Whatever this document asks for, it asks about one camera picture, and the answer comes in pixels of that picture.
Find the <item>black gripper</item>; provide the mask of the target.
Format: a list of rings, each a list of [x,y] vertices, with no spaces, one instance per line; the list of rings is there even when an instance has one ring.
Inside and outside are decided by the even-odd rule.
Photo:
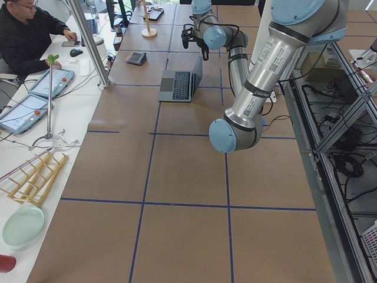
[[[208,61],[209,60],[209,48],[208,48],[207,44],[201,38],[198,38],[196,40],[196,44],[201,49],[203,61]]]

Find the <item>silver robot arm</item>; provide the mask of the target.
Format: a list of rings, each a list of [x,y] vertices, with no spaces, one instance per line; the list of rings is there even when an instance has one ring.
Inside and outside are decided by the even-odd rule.
[[[348,1],[272,1],[263,10],[272,18],[253,68],[248,67],[247,37],[220,24],[211,1],[192,1],[194,39],[209,49],[226,48],[235,102],[209,127],[212,146],[221,153],[244,150],[262,135],[262,107],[295,52],[305,45],[327,44],[346,34]]]

